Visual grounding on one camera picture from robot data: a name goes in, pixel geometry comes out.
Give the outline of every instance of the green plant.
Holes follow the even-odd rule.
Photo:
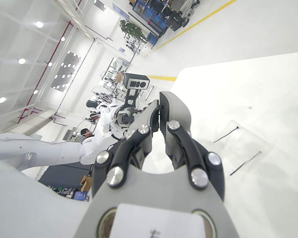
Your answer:
[[[119,26],[127,35],[135,37],[138,40],[143,37],[141,28],[127,20],[121,20]]]

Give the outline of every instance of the ceiling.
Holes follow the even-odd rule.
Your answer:
[[[43,23],[41,28],[37,21]],[[47,81],[54,62],[73,28],[64,32],[67,26],[68,18],[53,0],[0,0],[0,97],[6,98],[0,103],[0,132],[18,122],[23,108],[51,85]]]

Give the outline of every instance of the metal bolt head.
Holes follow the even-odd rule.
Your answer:
[[[212,153],[212,152],[209,153],[208,154],[208,159],[209,159],[210,163],[215,165],[215,166],[219,166],[222,163],[221,158],[216,153]]]
[[[138,131],[141,133],[141,134],[147,134],[149,132],[149,126],[148,125],[142,125],[138,128]]]
[[[102,151],[97,155],[96,162],[99,164],[103,164],[103,163],[107,162],[108,158],[109,158],[109,152]]]
[[[111,187],[114,187],[121,183],[124,177],[124,171],[119,166],[111,168],[107,174],[107,184]]]
[[[201,168],[195,168],[191,172],[192,182],[199,188],[208,186],[208,175]]]
[[[172,120],[172,121],[170,121],[169,124],[168,124],[168,126],[169,126],[169,128],[170,128],[171,130],[176,130],[176,129],[179,129],[179,128],[180,128],[180,124],[179,124],[179,122],[176,121],[176,120]]]

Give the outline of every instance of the yellow floor line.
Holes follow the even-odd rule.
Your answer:
[[[151,78],[151,79],[172,81],[172,82],[174,82],[177,79],[176,77],[169,77],[169,76],[151,76],[151,75],[147,75],[147,77]]]
[[[197,26],[198,24],[202,23],[203,21],[205,21],[206,19],[210,18],[211,16],[215,15],[216,13],[218,13],[219,11],[223,10],[224,8],[226,8],[227,6],[231,5],[232,3],[236,2],[237,0],[231,0],[228,3],[224,4],[223,6],[221,6],[219,9],[216,9],[214,12],[210,13],[209,15],[207,15],[206,17],[202,18],[201,20],[199,20],[198,22],[196,22],[195,24],[191,25],[190,27],[188,27],[187,29],[185,29],[184,31],[182,31],[181,33],[179,33],[178,35],[176,35],[175,37],[171,38],[169,41],[167,41],[166,43],[162,44],[161,46],[159,46],[158,48],[156,48],[155,50],[151,51],[150,53],[148,53],[147,55],[144,56],[144,58],[146,56],[148,56],[149,54],[155,52],[156,50],[160,49],[161,47],[165,46],[166,44],[168,44],[169,42],[173,41],[175,38],[179,37],[180,35],[184,34],[185,32],[189,31],[190,29],[192,29],[193,27]]]

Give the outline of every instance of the white label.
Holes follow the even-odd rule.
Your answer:
[[[206,238],[201,216],[120,204],[110,238]]]

